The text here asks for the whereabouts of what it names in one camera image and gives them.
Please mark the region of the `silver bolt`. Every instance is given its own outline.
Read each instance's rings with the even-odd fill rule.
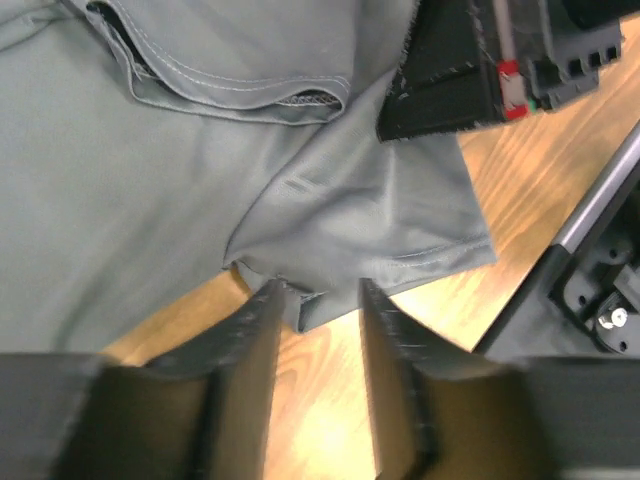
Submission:
[[[616,308],[612,312],[607,312],[598,318],[598,322],[602,325],[602,328],[611,330],[612,328],[622,328],[627,323],[629,314],[624,308]]]

